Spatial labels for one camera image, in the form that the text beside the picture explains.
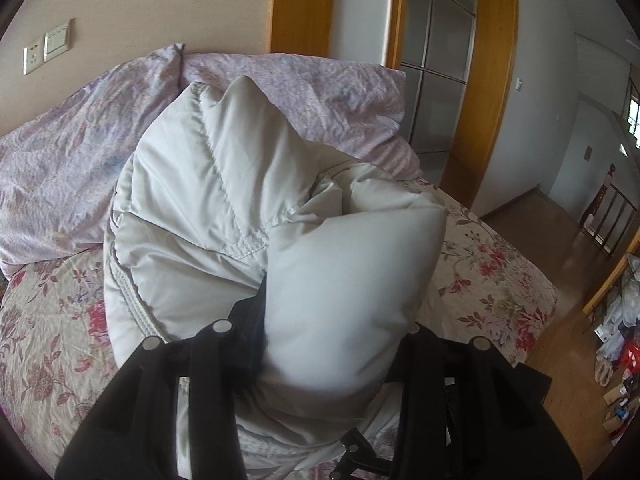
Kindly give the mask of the white puffy down jacket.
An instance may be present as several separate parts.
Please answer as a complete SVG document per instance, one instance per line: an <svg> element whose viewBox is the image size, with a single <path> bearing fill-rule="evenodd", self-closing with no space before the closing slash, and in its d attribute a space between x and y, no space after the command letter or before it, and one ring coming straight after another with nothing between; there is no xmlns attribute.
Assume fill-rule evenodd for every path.
<svg viewBox="0 0 640 480"><path fill-rule="evenodd" d="M385 376L442 250L447 211L377 166L302 139L254 81L194 82L119 175L104 238L117 363L265 289L262 370L235 395L250 478L333 460L358 429L390 428Z"/></svg>

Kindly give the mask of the floral quilted bedspread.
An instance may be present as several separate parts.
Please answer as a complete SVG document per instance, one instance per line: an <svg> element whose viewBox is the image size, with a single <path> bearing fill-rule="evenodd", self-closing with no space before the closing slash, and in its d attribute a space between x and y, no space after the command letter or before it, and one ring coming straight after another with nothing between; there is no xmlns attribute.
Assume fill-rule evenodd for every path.
<svg viewBox="0 0 640 480"><path fill-rule="evenodd" d="M420 322L446 339L485 336L511 364L524 361L555 314L558 291L468 208L434 192L448 218ZM100 248L13 275L1 304L1 409L46 474L116 370Z"/></svg>

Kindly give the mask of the clutter of bags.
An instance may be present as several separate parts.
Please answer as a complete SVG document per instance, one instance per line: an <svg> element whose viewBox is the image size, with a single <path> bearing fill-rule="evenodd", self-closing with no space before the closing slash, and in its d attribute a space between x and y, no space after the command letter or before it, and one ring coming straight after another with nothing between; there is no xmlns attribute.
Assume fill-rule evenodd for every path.
<svg viewBox="0 0 640 480"><path fill-rule="evenodd" d="M616 444L639 414L639 258L626 255L590 312L598 341L594 381L604 389L602 426Z"/></svg>

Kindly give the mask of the black metal railing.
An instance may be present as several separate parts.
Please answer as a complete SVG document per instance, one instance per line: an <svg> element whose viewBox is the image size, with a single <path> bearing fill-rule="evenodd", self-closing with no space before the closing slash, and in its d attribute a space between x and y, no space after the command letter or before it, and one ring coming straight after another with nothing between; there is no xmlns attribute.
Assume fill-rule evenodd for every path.
<svg viewBox="0 0 640 480"><path fill-rule="evenodd" d="M631 226L638 208L614 183L611 165L602 184L580 218L580 227L607 256L612 256Z"/></svg>

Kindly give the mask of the lilac crinkled duvet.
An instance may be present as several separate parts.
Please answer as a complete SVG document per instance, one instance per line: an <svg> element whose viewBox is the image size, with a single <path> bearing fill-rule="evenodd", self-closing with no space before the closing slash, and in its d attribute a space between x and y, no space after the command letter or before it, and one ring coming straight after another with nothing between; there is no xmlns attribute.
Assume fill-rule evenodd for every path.
<svg viewBox="0 0 640 480"><path fill-rule="evenodd" d="M187 54L171 44L108 70L2 136L1 271L66 258L101 243L116 180L142 134L191 82L252 78L306 140L399 180L421 175L400 134L400 70L297 54Z"/></svg>

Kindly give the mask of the frosted glass sliding door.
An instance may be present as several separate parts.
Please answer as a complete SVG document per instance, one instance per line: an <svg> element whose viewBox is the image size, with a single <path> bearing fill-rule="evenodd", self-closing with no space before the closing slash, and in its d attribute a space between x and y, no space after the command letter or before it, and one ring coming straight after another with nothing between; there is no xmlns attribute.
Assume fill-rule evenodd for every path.
<svg viewBox="0 0 640 480"><path fill-rule="evenodd" d="M446 153L456 133L474 44L476 0L407 0L400 134L420 155Z"/></svg>

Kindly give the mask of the white wall socket plate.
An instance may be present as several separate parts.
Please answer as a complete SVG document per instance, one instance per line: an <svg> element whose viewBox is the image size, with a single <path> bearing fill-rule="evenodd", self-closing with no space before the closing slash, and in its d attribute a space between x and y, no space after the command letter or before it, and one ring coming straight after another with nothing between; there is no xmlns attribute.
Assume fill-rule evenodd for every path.
<svg viewBox="0 0 640 480"><path fill-rule="evenodd" d="M23 51L23 74L28 75L43 64L43 42L33 41Z"/></svg>

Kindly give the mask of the white wall light switch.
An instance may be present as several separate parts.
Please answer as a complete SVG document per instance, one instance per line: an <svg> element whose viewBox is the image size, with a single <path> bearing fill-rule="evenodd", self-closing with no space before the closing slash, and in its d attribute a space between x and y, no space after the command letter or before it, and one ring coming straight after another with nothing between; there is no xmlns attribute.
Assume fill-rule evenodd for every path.
<svg viewBox="0 0 640 480"><path fill-rule="evenodd" d="M70 21L44 34L43 61L49 62L68 50L70 50Z"/></svg>

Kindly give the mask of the orange wooden door frame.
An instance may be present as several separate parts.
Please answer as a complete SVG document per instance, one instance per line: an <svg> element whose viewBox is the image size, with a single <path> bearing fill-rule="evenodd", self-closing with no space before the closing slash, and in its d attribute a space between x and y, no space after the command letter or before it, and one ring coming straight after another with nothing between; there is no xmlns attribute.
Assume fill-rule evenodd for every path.
<svg viewBox="0 0 640 480"><path fill-rule="evenodd" d="M518 0L268 0L272 52L329 55L376 29L371 56L409 77L404 133L445 192L472 206L502 123Z"/></svg>

